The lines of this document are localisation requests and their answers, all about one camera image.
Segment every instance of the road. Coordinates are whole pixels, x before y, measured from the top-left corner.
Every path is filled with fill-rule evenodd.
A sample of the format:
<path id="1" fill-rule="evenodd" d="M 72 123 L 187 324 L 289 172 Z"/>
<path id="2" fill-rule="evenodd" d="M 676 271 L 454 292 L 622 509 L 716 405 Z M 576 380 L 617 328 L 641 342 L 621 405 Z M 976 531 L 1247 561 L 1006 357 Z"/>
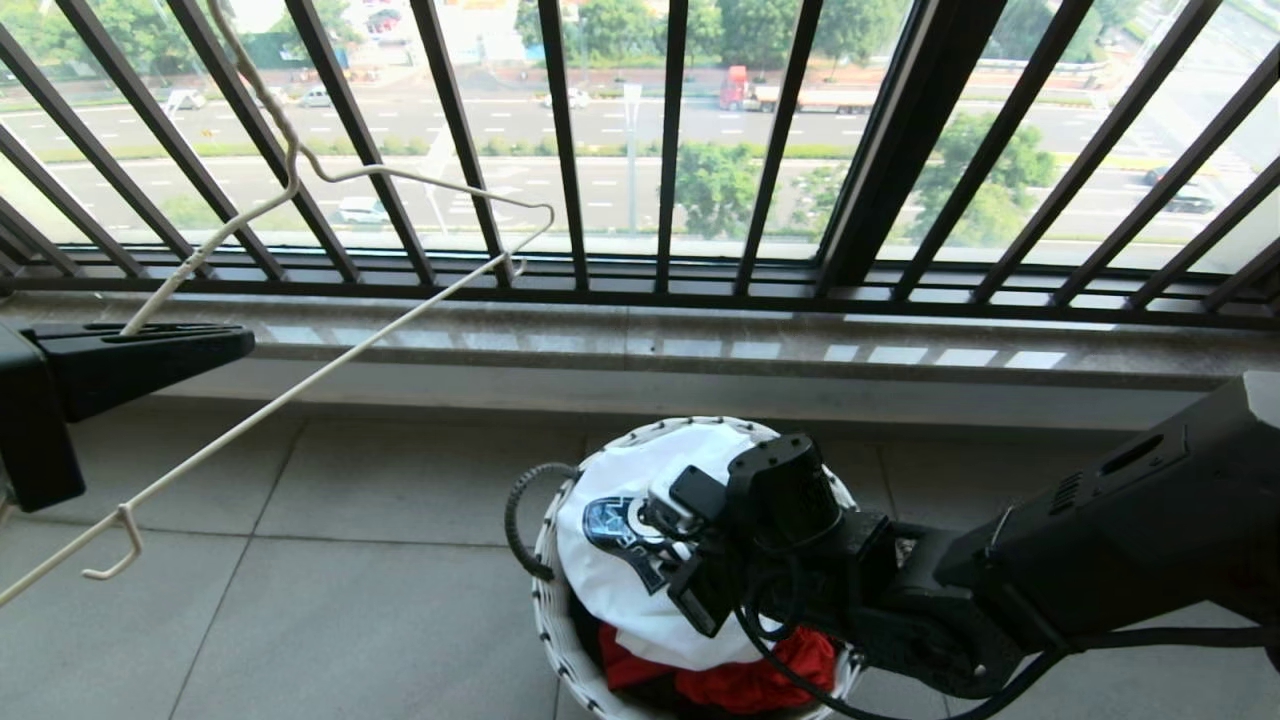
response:
<path id="1" fill-rule="evenodd" d="M 403 87 L 397 92 L 367 90 L 357 96 L 370 132 L 379 141 L 388 137 L 402 142 L 430 142 L 444 127 L 444 113 L 435 97 L 404 100 Z M 996 113 L 996 102 L 961 102 L 969 113 Z M 536 143 L 554 137 L 550 110 L 531 97 L 475 99 L 467 102 L 467 119 L 476 145 L 492 138 L 509 142 Z M 83 108 L 81 117 L 108 147 L 129 149 L 155 145 L 155 138 L 132 108 L 109 105 Z M 289 120 L 303 138 L 332 140 L 343 136 L 342 122 L 332 108 L 287 109 Z M 1106 113 L 1091 108 L 1038 105 L 1025 120 L 1039 128 L 1041 147 L 1056 152 L 1076 152 L 1101 124 Z M 595 100 L 586 108 L 572 110 L 573 140 L 588 145 L 620 145 L 626 141 L 623 105 L 620 100 Z M 636 140 L 649 143 L 662 138 L 663 106 L 660 99 L 645 99 L 640 105 Z M 14 135 L 33 150 L 69 149 L 72 143 L 44 111 L 31 110 L 0 115 Z M 214 101 L 200 110 L 178 111 L 174 124 L 192 143 L 247 143 L 241 128 L 224 102 Z M 765 143 L 773 117 L 764 113 L 730 113 L 717 109 L 710 100 L 691 99 L 681 110 L 681 140 L 707 142 Z M 805 111 L 792 120 L 791 143 L 824 143 L 855 146 L 867 126 L 865 115 L 837 115 Z M 1180 151 L 1175 140 L 1162 133 L 1155 123 L 1139 123 L 1115 152 L 1146 158 L 1174 158 Z"/>
<path id="2" fill-rule="evenodd" d="M 257 204 L 278 191 L 271 176 L 257 159 L 210 159 L 210 170 L 228 191 L 238 208 Z M 771 228 L 785 224 L 799 196 L 792 182 L 820 164 L 815 160 L 787 160 L 782 165 L 778 192 L 771 209 Z M 173 197 L 195 197 L 193 188 L 166 160 L 134 160 L 124 164 L 129 176 L 161 206 Z M 445 168 L 444 179 L 461 182 L 456 163 Z M 333 169 L 353 168 L 348 159 L 333 159 Z M 564 224 L 564 202 L 559 191 L 559 165 L 554 158 L 484 158 L 483 169 L 490 190 L 511 195 L 526 202 L 549 202 L 557 210 L 558 225 Z M 636 215 L 640 228 L 657 225 L 658 182 L 660 161 L 657 158 L 636 160 Z M 114 193 L 106 193 L 105 183 L 87 164 L 58 164 L 54 173 L 73 195 L 84 200 L 99 220 L 111 229 L 136 229 L 145 225 Z M 352 181 L 342 186 L 320 182 L 307 170 L 303 182 L 311 188 L 320 208 L 330 214 L 343 197 L 372 196 L 369 181 Z M 593 231 L 620 232 L 627 228 L 628 186 L 626 160 L 621 158 L 580 158 L 579 182 L 581 187 L 584 223 Z M 416 225 L 435 228 L 438 218 L 447 227 L 475 227 L 475 213 L 470 197 L 449 190 L 434 190 L 411 181 L 397 179 L 402 201 Z M 1101 170 L 1082 191 L 1066 213 L 1055 223 L 1051 236 L 1098 240 L 1106 236 L 1121 218 L 1149 190 L 1140 173 Z M 1047 191 L 1034 191 L 1043 196 Z M 910 222 L 919 211 L 914 201 L 906 206 L 900 220 Z M 530 225 L 541 217 L 540 210 L 527 210 L 509 205 L 497 206 L 498 219 L 508 227 Z M 1161 213 L 1144 231 L 1151 238 L 1187 240 L 1194 236 L 1212 215 Z M 684 224 L 677 209 L 677 227 Z"/>

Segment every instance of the pole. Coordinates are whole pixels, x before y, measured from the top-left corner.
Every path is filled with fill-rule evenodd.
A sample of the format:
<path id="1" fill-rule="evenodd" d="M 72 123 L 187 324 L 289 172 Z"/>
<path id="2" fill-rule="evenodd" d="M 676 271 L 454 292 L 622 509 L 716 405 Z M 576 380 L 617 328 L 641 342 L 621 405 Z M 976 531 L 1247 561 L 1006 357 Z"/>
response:
<path id="1" fill-rule="evenodd" d="M 586 18 L 582 17 L 582 10 L 579 10 L 577 15 L 577 46 L 579 54 L 582 55 L 582 91 L 591 85 L 591 73 L 586 68 Z"/>
<path id="2" fill-rule="evenodd" d="M 643 86 L 637 82 L 628 82 L 622 86 L 622 115 L 627 123 L 627 223 L 631 234 L 636 234 L 636 129 L 640 123 L 640 95 Z"/>

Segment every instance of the white wicker basket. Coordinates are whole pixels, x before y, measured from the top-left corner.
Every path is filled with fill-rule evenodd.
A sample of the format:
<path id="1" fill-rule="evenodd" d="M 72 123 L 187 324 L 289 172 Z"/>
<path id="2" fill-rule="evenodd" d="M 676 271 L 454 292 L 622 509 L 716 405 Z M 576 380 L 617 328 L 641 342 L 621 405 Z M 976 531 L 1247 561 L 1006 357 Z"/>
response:
<path id="1" fill-rule="evenodd" d="M 778 433 L 759 423 L 749 423 L 736 418 L 669 418 L 650 425 L 636 428 L 631 433 L 627 433 L 626 436 L 605 445 L 604 448 L 641 445 L 677 428 L 699 423 L 726 424 L 737 432 L 749 436 L 753 442 L 765 441 L 778 436 Z M 599 455 L 599 451 L 584 460 L 577 468 L 579 471 L 585 470 L 596 455 Z M 841 483 L 829 470 L 827 470 L 827 477 L 831 479 L 836 500 L 845 507 L 856 507 L 854 498 L 849 495 L 844 483 Z M 541 529 L 538 533 L 538 542 L 534 544 L 534 559 L 548 565 L 554 575 L 550 580 L 535 577 L 532 587 L 534 616 L 538 623 L 538 637 L 541 639 L 543 647 L 547 650 L 547 660 L 550 662 L 552 669 L 559 674 L 564 687 L 573 694 L 573 698 L 577 700 L 582 707 L 594 712 L 599 717 L 604 717 L 607 720 L 669 720 L 669 714 L 653 710 L 625 696 L 609 692 L 604 673 L 596 667 L 595 662 L 593 662 L 588 653 L 582 650 L 582 644 L 573 629 L 573 621 L 568 612 L 571 591 L 568 583 L 564 580 L 564 573 L 559 561 L 559 552 L 556 548 L 556 514 L 564 502 L 564 498 L 568 497 L 568 492 L 572 489 L 575 482 L 576 478 L 564 480 L 559 492 L 556 493 L 550 506 L 547 509 L 547 515 L 543 518 Z M 511 529 L 513 528 L 515 520 L 513 506 L 508 507 L 508 528 Z M 516 544 L 517 543 L 513 543 L 513 550 L 516 550 Z M 838 647 L 837 651 L 836 687 L 833 694 L 836 697 L 845 697 L 852 689 L 852 684 L 859 673 L 855 673 L 855 664 L 851 659 L 850 648 Z M 828 715 L 831 715 L 829 708 L 823 705 L 813 703 L 795 710 L 788 719 L 818 720 L 820 717 L 827 717 Z"/>

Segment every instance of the red cloth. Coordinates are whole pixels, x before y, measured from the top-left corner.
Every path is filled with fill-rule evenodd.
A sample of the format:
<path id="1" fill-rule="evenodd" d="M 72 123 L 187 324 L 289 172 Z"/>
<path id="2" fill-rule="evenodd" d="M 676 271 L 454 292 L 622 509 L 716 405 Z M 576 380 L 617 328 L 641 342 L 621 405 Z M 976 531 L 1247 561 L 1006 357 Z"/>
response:
<path id="1" fill-rule="evenodd" d="M 703 671 L 681 670 L 631 655 L 617 643 L 617 635 L 616 628 L 600 624 L 600 653 L 611 691 L 673 673 L 680 694 L 699 705 L 716 705 L 739 715 L 795 707 L 813 700 L 765 660 L 728 662 Z M 831 692 L 835 687 L 836 650 L 822 633 L 797 628 L 790 638 L 777 643 L 773 652 L 797 675 L 823 691 Z"/>

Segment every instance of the tiled floor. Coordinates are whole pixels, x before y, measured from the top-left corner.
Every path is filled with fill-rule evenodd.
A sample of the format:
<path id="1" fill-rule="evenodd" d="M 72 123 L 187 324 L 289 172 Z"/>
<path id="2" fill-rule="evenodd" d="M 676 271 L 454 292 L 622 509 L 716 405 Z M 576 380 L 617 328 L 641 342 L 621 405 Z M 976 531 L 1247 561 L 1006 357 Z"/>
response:
<path id="1" fill-rule="evenodd" d="M 0 583 L 238 416 L 124 409 L 76 428 L 91 491 L 0 533 Z M 0 716 L 585 720 L 534 637 L 529 582 L 499 528 L 521 470 L 580 459 L 608 430 L 273 420 L 138 512 L 147 550 L 125 575 L 77 577 L 123 552 L 115 532 L 0 610 Z M 950 527 L 1107 450 L 819 441 L 864 506 Z M 550 492 L 530 492 L 526 537 Z M 1208 607 L 1179 616 L 1230 620 Z M 966 706 L 884 673 L 854 700 L 922 719 Z M 1069 660 L 1000 717 L 1277 720 L 1280 678 L 1252 651 L 1114 651 Z"/>

